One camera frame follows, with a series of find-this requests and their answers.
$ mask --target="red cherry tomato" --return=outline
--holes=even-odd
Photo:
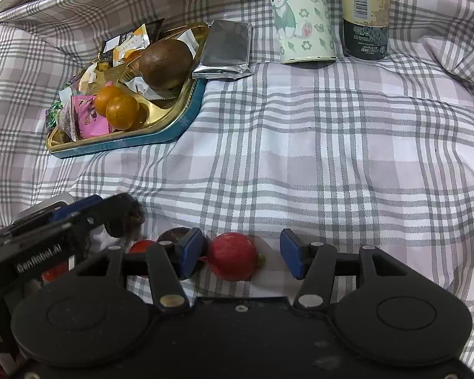
[[[151,241],[149,239],[143,239],[142,241],[134,243],[128,252],[131,254],[144,253],[145,250],[148,249],[148,246],[151,244],[154,244],[154,241]]]
[[[247,280],[256,270],[255,245],[244,235],[224,233],[209,245],[207,262],[211,271],[227,281]]]
[[[65,272],[69,271],[69,263],[68,262],[62,262],[61,264],[58,264],[51,269],[48,269],[47,271],[42,273],[42,279],[44,282],[52,282],[56,278],[58,278],[60,275],[63,275]]]

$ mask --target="metal tray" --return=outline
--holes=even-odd
[[[161,37],[173,38],[188,29],[191,29],[198,42],[198,50],[193,60],[193,63],[197,63],[209,32],[207,24],[196,22],[178,27],[163,32]],[[188,128],[200,110],[206,81],[194,80],[188,75],[182,88],[173,91],[175,98],[151,102],[119,83],[120,79],[126,80],[140,75],[138,60],[139,57],[130,63],[112,67],[105,72],[107,82],[117,83],[139,102],[141,117],[137,123],[127,131],[116,131],[78,141],[70,141],[63,132],[54,129],[46,139],[46,147],[51,154],[66,158],[109,149],[167,142],[179,137]]]

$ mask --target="tin can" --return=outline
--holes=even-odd
[[[362,60],[386,56],[391,0],[342,0],[344,52]]]

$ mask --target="candy wrapper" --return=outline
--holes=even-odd
[[[98,137],[113,131],[107,119],[96,112],[94,101],[94,95],[74,95],[72,97],[72,106],[77,113],[81,139]]]
[[[104,73],[98,71],[96,67],[97,63],[91,64],[79,80],[79,91],[81,93],[86,95],[94,94],[105,85]]]
[[[76,120],[72,103],[63,106],[57,115],[58,129],[65,132],[72,141],[77,141]]]
[[[184,44],[188,46],[191,52],[191,56],[195,58],[195,55],[197,54],[198,51],[198,42],[193,35],[193,31],[187,30],[184,33],[182,33],[179,37],[177,37],[177,40],[182,41]]]
[[[84,74],[85,69],[83,69],[78,75],[72,77],[64,86],[63,89],[58,93],[59,99],[54,102],[49,110],[46,110],[46,128],[48,131],[53,130],[58,124],[58,113],[60,110],[70,102],[70,96],[72,95],[71,87],[73,85],[78,85],[78,80]]]
[[[149,87],[142,77],[132,78],[130,81],[124,82],[124,84],[132,91],[142,95],[149,101],[175,98],[175,95],[169,90],[154,90],[153,88]]]
[[[114,38],[111,38],[110,40],[102,42],[99,51],[99,64],[97,65],[96,69],[98,71],[105,71],[113,65],[124,63],[135,51],[143,50],[149,44],[154,43],[158,39],[158,34],[160,33],[160,27],[162,25],[162,22],[163,18],[161,18],[160,20],[148,22],[142,24],[135,31],[131,30],[124,34],[120,34],[119,36],[116,36]],[[125,58],[125,61],[123,61],[122,58],[121,62],[119,62],[118,60],[118,62],[114,64],[114,56],[116,55],[117,57],[119,57],[120,52],[122,51],[122,48],[120,49],[119,47],[125,44],[126,40],[130,40],[132,38],[134,39],[132,45],[135,44],[136,47],[130,47],[128,51],[132,51],[130,51],[129,54],[126,56],[126,51],[122,53],[123,57]]]

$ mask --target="red fruit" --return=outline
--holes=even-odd
[[[148,249],[148,246],[154,244],[153,241],[149,239],[143,239],[142,241],[138,241],[134,243],[130,250],[128,251],[130,254],[140,254],[145,252],[146,249]]]
[[[224,233],[209,245],[207,262],[211,271],[227,281],[247,280],[256,270],[255,245],[244,235]]]

